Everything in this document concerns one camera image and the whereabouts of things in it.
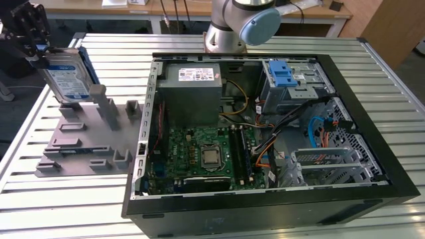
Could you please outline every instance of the floor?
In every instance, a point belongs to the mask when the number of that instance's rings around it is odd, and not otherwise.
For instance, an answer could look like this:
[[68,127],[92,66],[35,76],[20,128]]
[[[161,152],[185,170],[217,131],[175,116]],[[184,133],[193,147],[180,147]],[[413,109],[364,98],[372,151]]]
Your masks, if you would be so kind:
[[[51,21],[51,45],[67,47],[75,32],[87,32],[87,24],[83,20],[66,21],[66,27],[59,27],[60,23]],[[94,32],[96,33],[147,33],[151,31],[151,25],[147,21],[91,21]],[[201,34],[208,29],[207,22],[196,22],[192,26],[192,34]],[[396,70],[397,75],[416,94],[417,98],[425,103],[425,57],[412,53],[404,61],[400,68]],[[0,158],[8,149],[8,141],[19,131],[19,128],[26,120],[32,105],[46,85],[39,74],[35,73],[22,79],[14,79],[0,72],[0,80],[11,88],[15,94],[12,102],[0,100]]]

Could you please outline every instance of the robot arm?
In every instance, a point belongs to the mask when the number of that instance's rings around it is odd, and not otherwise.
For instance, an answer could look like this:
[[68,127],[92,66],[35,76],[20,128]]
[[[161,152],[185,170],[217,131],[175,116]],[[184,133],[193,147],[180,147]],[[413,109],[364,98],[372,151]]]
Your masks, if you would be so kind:
[[27,58],[36,68],[46,68],[48,62],[40,49],[48,46],[50,25],[43,5],[28,0],[4,0],[0,19],[0,48]]
[[275,0],[215,0],[212,23],[205,36],[205,48],[213,53],[239,53],[245,44],[265,43],[280,27]]

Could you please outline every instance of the green circuit board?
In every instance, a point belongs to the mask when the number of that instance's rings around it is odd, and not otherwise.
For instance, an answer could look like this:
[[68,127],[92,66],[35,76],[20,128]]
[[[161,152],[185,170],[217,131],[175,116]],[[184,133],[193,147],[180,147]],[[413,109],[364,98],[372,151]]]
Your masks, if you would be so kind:
[[[227,127],[171,128],[169,153],[165,163],[165,177],[157,179],[161,194],[175,193],[168,179],[187,177],[224,176],[231,178],[231,190],[264,188],[263,172],[253,174],[253,182],[240,185],[235,181],[232,154],[229,148],[229,129]],[[244,136],[249,148],[256,145],[253,130],[244,129]],[[203,149],[220,148],[220,167],[205,169],[201,163]]]

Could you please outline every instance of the motherboard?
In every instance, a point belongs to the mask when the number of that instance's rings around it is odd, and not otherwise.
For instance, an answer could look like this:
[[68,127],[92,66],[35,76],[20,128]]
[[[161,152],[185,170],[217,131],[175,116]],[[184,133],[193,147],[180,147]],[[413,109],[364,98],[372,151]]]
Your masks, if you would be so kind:
[[171,128],[168,160],[153,163],[156,193],[181,193],[189,185],[200,192],[212,181],[213,191],[264,188],[263,172],[251,160],[255,145],[249,127]]

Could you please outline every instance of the hard drive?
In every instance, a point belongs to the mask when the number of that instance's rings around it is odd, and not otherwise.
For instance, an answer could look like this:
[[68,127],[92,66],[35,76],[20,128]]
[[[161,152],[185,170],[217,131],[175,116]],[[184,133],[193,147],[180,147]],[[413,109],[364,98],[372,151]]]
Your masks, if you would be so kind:
[[86,48],[51,48],[46,58],[50,66],[40,73],[58,101],[63,104],[92,101],[90,88],[99,84],[99,79]]

